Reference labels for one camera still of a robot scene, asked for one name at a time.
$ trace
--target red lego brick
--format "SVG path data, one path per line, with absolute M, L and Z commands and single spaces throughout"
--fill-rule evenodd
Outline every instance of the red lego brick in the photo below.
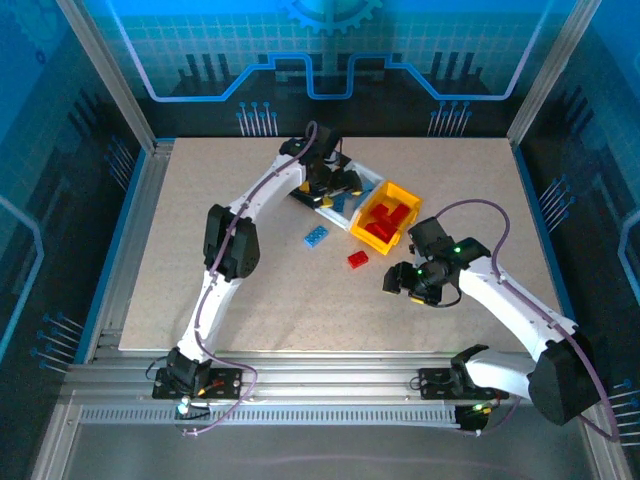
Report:
M 360 250 L 353 255 L 349 255 L 347 257 L 347 260 L 349 261 L 349 265 L 351 265 L 351 268 L 355 269 L 367 263 L 369 261 L 369 257 L 367 257 L 367 254 L 364 253 L 364 251 Z
M 393 225 L 383 221 L 370 223 L 364 228 L 367 232 L 375 235 L 385 243 L 389 243 L 398 231 Z
M 389 213 L 389 209 L 385 207 L 383 204 L 379 203 L 375 207 L 371 209 L 370 215 L 376 220 L 384 220 L 389 221 L 389 217 L 387 214 Z
M 397 227 L 405 218 L 407 218 L 407 215 L 409 215 L 410 211 L 411 209 L 409 207 L 407 207 L 404 203 L 401 203 L 395 208 L 393 213 L 389 215 L 389 220 Z

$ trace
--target blue edge strip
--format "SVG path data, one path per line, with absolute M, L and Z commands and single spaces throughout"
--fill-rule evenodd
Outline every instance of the blue edge strip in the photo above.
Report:
M 163 141 L 163 142 L 167 142 L 167 141 L 173 142 L 174 140 L 175 138 L 157 139 L 157 141 Z M 129 216 L 129 211 L 131 210 L 133 195 L 135 194 L 136 189 L 138 188 L 138 182 L 140 180 L 142 167 L 144 166 L 144 163 L 146 161 L 147 161 L 147 155 L 145 151 L 141 149 L 140 155 L 138 155 L 138 161 L 136 162 L 136 168 L 133 170 L 133 175 L 131 176 L 131 182 L 129 183 L 129 190 L 127 190 L 127 194 L 124 197 L 124 202 L 122 203 L 122 210 L 120 210 L 120 215 L 118 216 L 118 222 L 116 223 L 116 228 L 113 232 L 113 237 L 111 238 L 111 245 L 109 245 L 107 258 L 105 258 L 104 266 L 102 267 L 100 280 L 98 281 L 98 286 L 96 287 L 96 293 L 94 294 L 93 301 L 91 302 L 91 308 L 89 308 L 89 314 L 87 315 L 87 322 L 85 323 L 84 330 L 82 332 L 82 337 L 80 337 L 80 343 L 78 344 L 78 350 L 76 351 L 76 356 L 74 358 L 73 363 L 84 363 L 84 357 L 87 354 L 89 345 L 91 344 L 91 337 L 93 336 L 93 330 L 96 327 L 96 322 L 98 321 L 98 313 L 100 312 L 100 307 L 102 306 L 104 292 L 105 292 L 105 289 L 107 288 L 107 282 L 109 280 L 109 277 L 111 276 L 111 270 L 113 269 L 113 263 L 116 258 L 116 253 L 118 252 L 118 248 L 120 247 L 124 225 L 127 222 L 127 217 Z
M 524 187 L 525 194 L 527 195 L 529 208 L 531 209 L 531 215 L 533 216 L 536 230 L 538 231 L 538 238 L 540 239 L 540 243 L 542 244 L 544 256 L 547 259 L 547 265 L 549 267 L 549 271 L 551 272 L 551 278 L 556 290 L 558 302 L 560 302 L 560 308 L 562 308 L 562 313 L 565 317 L 575 320 L 576 316 L 573 311 L 573 306 L 571 305 L 571 300 L 569 299 L 569 292 L 567 292 L 567 287 L 564 284 L 564 280 L 562 279 L 562 273 L 560 272 L 558 259 L 556 258 L 556 253 L 553 251 L 553 245 L 551 245 L 551 237 L 549 237 L 549 232 L 547 232 L 547 227 L 544 224 L 544 218 L 542 216 L 542 212 L 540 211 L 538 196 L 536 195 L 536 192 L 533 188 L 533 182 L 531 181 L 531 176 L 529 175 L 529 170 L 527 170 L 527 165 L 524 161 L 524 156 L 522 155 L 520 147 L 517 147 L 513 151 L 513 155 L 516 159 L 518 171 L 520 172 L 522 186 Z
M 174 140 L 174 138 L 158 139 L 158 141 Z M 551 245 L 551 238 L 549 237 L 549 233 L 547 232 L 544 224 L 542 212 L 540 211 L 540 206 L 538 204 L 538 197 L 533 188 L 533 182 L 531 181 L 531 176 L 529 175 L 529 171 L 527 170 L 524 156 L 522 155 L 522 151 L 519 147 L 516 148 L 513 153 L 516 159 L 516 165 L 518 166 L 518 171 L 520 172 L 520 179 L 522 180 L 522 185 L 527 195 L 529 208 L 531 209 L 531 214 L 535 221 L 536 230 L 538 231 L 538 238 L 540 239 L 540 243 L 542 244 L 542 249 L 544 251 L 545 258 L 547 259 L 547 265 L 551 272 L 551 277 L 553 279 L 556 295 L 558 296 L 558 301 L 560 302 L 560 307 L 562 308 L 563 314 L 565 316 L 575 320 L 575 314 L 573 312 L 573 307 L 571 306 L 569 293 L 567 292 L 567 287 L 565 286 L 564 280 L 562 279 L 562 274 L 560 273 L 560 266 L 558 265 L 556 254 L 553 251 L 553 246 Z M 113 238 L 111 239 L 111 245 L 109 246 L 109 251 L 107 252 L 107 258 L 105 259 L 104 267 L 102 268 L 102 273 L 100 275 L 98 287 L 96 288 L 96 293 L 93 297 L 93 301 L 91 302 L 91 308 L 89 309 L 89 315 L 87 316 L 87 323 L 85 324 L 84 331 L 80 339 L 80 344 L 78 345 L 78 351 L 76 352 L 74 363 L 83 363 L 84 357 L 87 353 L 87 350 L 89 349 L 91 337 L 93 336 L 93 329 L 95 328 L 96 322 L 98 321 L 98 312 L 100 311 L 100 307 L 102 305 L 104 291 L 107 287 L 107 281 L 109 280 L 109 277 L 111 275 L 116 252 L 118 251 L 120 241 L 122 240 L 124 225 L 127 221 L 127 216 L 129 215 L 129 211 L 131 209 L 133 195 L 136 191 L 136 188 L 138 187 L 140 173 L 142 172 L 142 167 L 146 160 L 147 156 L 144 150 L 141 150 L 138 161 L 136 163 L 136 168 L 131 178 L 130 185 L 133 188 L 129 188 L 122 204 L 122 210 L 120 211 L 118 223 L 116 224 L 115 231 L 113 232 Z

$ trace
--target beige work surface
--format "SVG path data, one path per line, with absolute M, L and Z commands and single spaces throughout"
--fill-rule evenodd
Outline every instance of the beige work surface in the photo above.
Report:
M 202 281 L 207 211 L 244 193 L 269 167 L 278 138 L 178 139 L 166 173 L 122 334 L 122 350 L 167 350 L 181 338 Z M 499 261 L 558 308 L 511 149 L 505 139 L 347 138 L 344 153 L 424 199 L 418 220 L 466 198 L 502 205 L 511 235 Z M 500 214 L 463 206 L 441 218 L 455 239 L 493 249 Z M 303 238 L 323 225 L 314 249 Z M 518 340 L 468 296 L 434 309 L 382 292 L 387 269 L 412 261 L 408 237 L 383 256 L 309 208 L 286 198 L 258 232 L 261 258 L 236 293 L 215 345 L 222 350 L 418 350 L 458 352 L 487 344 L 521 351 Z M 347 256 L 369 263 L 352 270 Z M 449 298 L 455 298 L 449 292 Z

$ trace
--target yellow tray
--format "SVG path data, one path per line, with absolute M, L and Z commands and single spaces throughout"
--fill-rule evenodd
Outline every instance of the yellow tray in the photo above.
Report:
M 371 210 L 373 210 L 376 205 L 382 204 L 392 212 L 401 203 L 409 207 L 409 214 L 397 226 L 398 231 L 393 235 L 389 243 L 385 243 L 382 239 L 365 230 L 365 227 L 369 223 L 376 221 L 371 215 Z M 400 241 L 405 229 L 415 221 L 421 206 L 422 199 L 420 197 L 416 197 L 404 188 L 387 180 L 369 196 L 365 205 L 360 208 L 360 212 L 358 212 L 351 226 L 351 233 L 367 245 L 372 246 L 383 255 L 386 255 L 391 248 Z

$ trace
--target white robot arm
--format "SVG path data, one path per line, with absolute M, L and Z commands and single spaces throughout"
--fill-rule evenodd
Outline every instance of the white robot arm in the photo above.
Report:
M 476 345 L 456 355 L 450 375 L 461 397 L 475 389 L 502 390 L 530 399 L 558 425 L 598 402 L 589 373 L 560 332 L 564 330 L 587 352 L 602 378 L 607 369 L 599 357 L 603 351 L 597 345 L 599 338 L 588 338 L 575 322 L 519 285 L 475 239 L 454 242 L 435 218 L 416 224 L 409 236 L 415 261 L 390 268 L 383 290 L 397 294 L 406 289 L 413 300 L 442 307 L 442 288 L 452 285 L 459 296 L 465 293 L 493 313 L 529 353 L 500 353 Z
M 356 172 L 344 168 L 350 159 L 336 153 L 340 140 L 335 131 L 316 126 L 313 134 L 285 142 L 270 169 L 247 193 L 226 208 L 210 209 L 198 302 L 184 336 L 168 355 L 166 369 L 158 372 L 157 379 L 168 390 L 196 397 L 206 385 L 208 352 L 213 351 L 233 295 L 259 261 L 257 228 L 266 214 L 289 194 L 318 208 L 330 205 L 333 195 L 362 190 Z M 458 398 L 472 398 L 481 389 L 502 390 L 531 399 L 559 425 L 598 401 L 593 375 L 576 355 L 575 345 L 570 345 L 579 344 L 602 377 L 606 365 L 597 355 L 602 351 L 597 338 L 588 338 L 573 321 L 526 291 L 492 262 L 490 252 L 476 240 L 454 242 L 435 218 L 416 224 L 409 236 L 415 261 L 390 268 L 383 290 L 397 294 L 406 289 L 413 300 L 442 308 L 459 301 L 440 303 L 443 287 L 452 285 L 460 296 L 464 292 L 491 311 L 529 353 L 528 357 L 499 353 L 483 345 L 459 353 L 450 369 Z
M 284 142 L 264 175 L 228 207 L 214 205 L 207 216 L 202 288 L 189 325 L 158 372 L 166 391 L 196 396 L 208 378 L 218 330 L 235 292 L 260 260 L 257 230 L 287 196 L 311 208 L 332 205 L 331 197 L 362 192 L 351 159 L 336 151 L 335 130 L 309 124 L 303 138 Z
M 269 178 L 278 168 L 290 162 L 292 158 L 291 155 L 278 155 L 271 168 L 253 187 L 229 205 L 230 213 L 236 215 L 245 204 L 249 193 L 255 190 L 257 191 L 256 195 L 242 211 L 240 218 L 253 219 L 256 227 L 260 228 L 262 219 L 268 217 L 276 205 L 294 189 L 300 187 L 306 180 L 306 168 L 296 161 L 283 168 L 277 174 L 274 174 L 265 182 L 265 179 Z M 256 190 L 256 187 L 259 187 L 263 182 L 264 186 Z M 178 348 L 182 355 L 192 361 L 196 360 L 200 363 L 207 360 L 206 354 L 198 345 L 196 332 L 200 334 L 204 344 L 212 349 L 231 298 L 242 284 L 242 281 L 243 278 L 240 277 L 230 279 L 229 281 L 222 278 L 221 275 L 214 278 L 209 269 L 205 269 L 196 308 L 193 310 L 187 330 L 178 342 Z M 205 292 L 209 287 L 212 289 L 207 296 L 207 301 L 203 303 Z M 202 305 L 202 309 L 198 318 L 198 306 L 200 305 Z M 196 320 L 199 320 L 197 329 L 195 328 Z

